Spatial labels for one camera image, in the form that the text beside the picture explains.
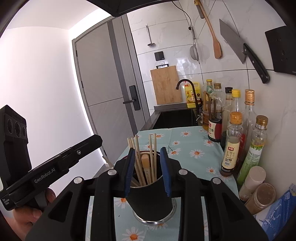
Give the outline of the person's left hand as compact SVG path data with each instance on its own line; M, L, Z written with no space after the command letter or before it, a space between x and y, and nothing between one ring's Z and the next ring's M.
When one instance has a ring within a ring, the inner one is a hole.
M10 226L21 240L25 240L27 234L42 214L43 211L27 206L16 208L13 210Z

